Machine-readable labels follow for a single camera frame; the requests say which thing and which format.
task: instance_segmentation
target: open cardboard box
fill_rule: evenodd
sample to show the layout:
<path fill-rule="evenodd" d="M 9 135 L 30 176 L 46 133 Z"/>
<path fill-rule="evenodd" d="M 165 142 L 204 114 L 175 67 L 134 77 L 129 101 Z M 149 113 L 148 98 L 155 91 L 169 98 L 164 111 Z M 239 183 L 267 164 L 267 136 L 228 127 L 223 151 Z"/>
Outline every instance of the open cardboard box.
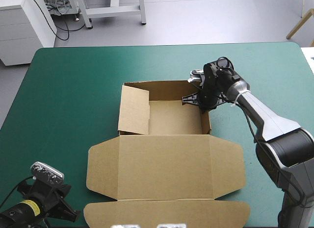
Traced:
<path fill-rule="evenodd" d="M 243 150 L 207 134 L 207 112 L 181 105 L 195 91 L 186 81 L 123 86 L 121 135 L 89 150 L 86 182 L 117 201 L 85 207 L 91 228 L 245 225 L 248 204 L 215 200 L 245 185 Z"/>
<path fill-rule="evenodd" d="M 182 97 L 197 92 L 187 81 L 128 82 L 122 86 L 120 135 L 209 134 L 208 111 L 182 105 Z"/>

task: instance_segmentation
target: white table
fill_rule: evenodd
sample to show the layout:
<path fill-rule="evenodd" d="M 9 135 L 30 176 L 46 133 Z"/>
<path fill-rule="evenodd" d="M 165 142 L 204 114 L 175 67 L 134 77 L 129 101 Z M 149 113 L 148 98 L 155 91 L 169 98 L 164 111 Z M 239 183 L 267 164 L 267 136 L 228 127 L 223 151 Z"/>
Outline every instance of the white table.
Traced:
<path fill-rule="evenodd" d="M 56 33 L 44 0 L 36 0 Z M 28 64 L 40 48 L 53 47 L 55 35 L 33 0 L 0 0 L 0 59 L 5 65 Z"/>
<path fill-rule="evenodd" d="M 301 48 L 313 74 L 314 74 L 314 48 Z"/>

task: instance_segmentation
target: yellow label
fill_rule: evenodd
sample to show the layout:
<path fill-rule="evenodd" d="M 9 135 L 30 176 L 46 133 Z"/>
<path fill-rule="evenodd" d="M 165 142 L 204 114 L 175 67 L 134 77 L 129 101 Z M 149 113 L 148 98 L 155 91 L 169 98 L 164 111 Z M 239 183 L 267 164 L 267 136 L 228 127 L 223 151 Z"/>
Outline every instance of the yellow label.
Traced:
<path fill-rule="evenodd" d="M 20 203 L 25 203 L 28 206 L 30 206 L 30 208 L 33 210 L 35 216 L 38 216 L 40 214 L 39 206 L 34 201 L 32 201 L 32 200 L 23 200 Z"/>

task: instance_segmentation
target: white cable tie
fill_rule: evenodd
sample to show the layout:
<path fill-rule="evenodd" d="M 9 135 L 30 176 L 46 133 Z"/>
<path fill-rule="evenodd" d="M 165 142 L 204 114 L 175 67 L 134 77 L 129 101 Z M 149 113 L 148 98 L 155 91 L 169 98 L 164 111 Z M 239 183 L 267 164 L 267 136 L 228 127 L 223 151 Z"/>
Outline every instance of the white cable tie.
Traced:
<path fill-rule="evenodd" d="M 237 95 L 237 97 L 236 97 L 234 103 L 231 105 L 231 107 L 234 107 L 236 104 L 238 104 L 238 103 L 237 103 L 237 99 L 238 99 L 242 94 L 244 94 L 244 93 L 246 93 L 246 92 L 251 92 L 251 91 L 250 91 L 250 90 L 245 90 L 245 91 L 239 92 L 239 94 Z"/>

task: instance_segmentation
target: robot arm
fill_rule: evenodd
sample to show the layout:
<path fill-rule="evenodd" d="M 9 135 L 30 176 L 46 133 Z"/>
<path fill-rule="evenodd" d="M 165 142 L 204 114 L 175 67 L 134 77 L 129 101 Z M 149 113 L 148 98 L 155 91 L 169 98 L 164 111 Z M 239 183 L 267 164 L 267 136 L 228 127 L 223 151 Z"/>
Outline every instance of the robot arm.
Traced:
<path fill-rule="evenodd" d="M 199 91 L 182 98 L 204 110 L 233 102 L 257 127 L 256 154 L 272 181 L 284 192 L 279 228 L 307 228 L 314 204 L 314 139 L 292 120 L 282 118 L 258 100 L 226 57 L 190 74 Z"/>

